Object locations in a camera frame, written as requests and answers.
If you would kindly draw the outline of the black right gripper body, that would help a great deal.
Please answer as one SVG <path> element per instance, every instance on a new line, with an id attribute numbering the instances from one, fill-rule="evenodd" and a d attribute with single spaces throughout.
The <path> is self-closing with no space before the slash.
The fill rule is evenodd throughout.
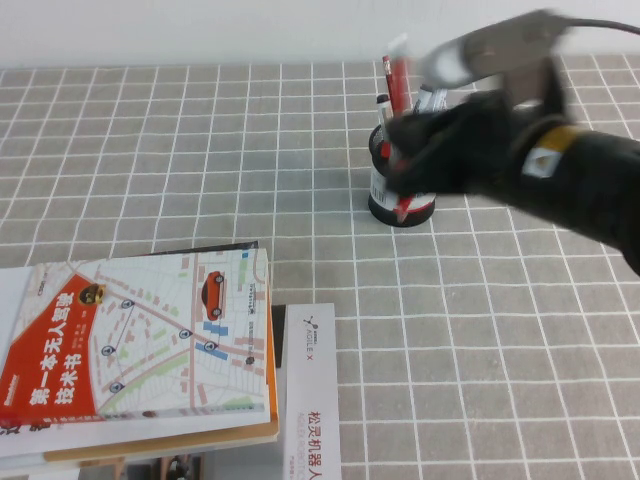
<path id="1" fill-rule="evenodd" d="M 425 127 L 425 189 L 468 193 L 505 168 L 516 139 L 533 124 L 535 106 L 515 107 L 501 92 L 470 95 L 456 107 L 432 113 Z"/>

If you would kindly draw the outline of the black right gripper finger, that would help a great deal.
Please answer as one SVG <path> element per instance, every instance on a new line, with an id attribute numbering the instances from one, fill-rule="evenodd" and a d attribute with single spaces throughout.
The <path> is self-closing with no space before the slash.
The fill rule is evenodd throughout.
<path id="1" fill-rule="evenodd" d="M 399 161 L 387 173 L 387 189 L 398 195 L 437 193 L 438 182 L 430 161 Z"/>
<path id="2" fill-rule="evenodd" d="M 419 153 L 450 123 L 445 112 L 423 112 L 394 117 L 386 123 L 390 143 L 401 153 Z"/>

